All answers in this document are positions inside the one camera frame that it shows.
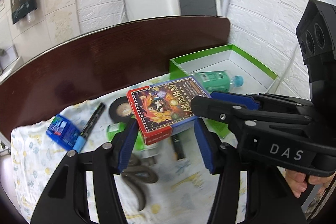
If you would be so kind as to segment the bare human hand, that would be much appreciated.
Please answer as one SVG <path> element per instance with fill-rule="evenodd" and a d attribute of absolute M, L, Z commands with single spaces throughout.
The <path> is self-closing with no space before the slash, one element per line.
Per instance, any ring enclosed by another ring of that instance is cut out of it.
<path fill-rule="evenodd" d="M 329 187 L 331 181 L 333 180 L 335 173 L 329 177 L 318 177 L 309 176 L 308 181 L 305 181 L 306 174 L 296 172 L 293 170 L 285 170 L 285 180 L 291 188 L 295 197 L 299 198 L 303 192 L 306 191 L 308 184 L 311 185 L 322 185 L 319 188 L 318 195 L 323 193 L 326 188 Z"/>

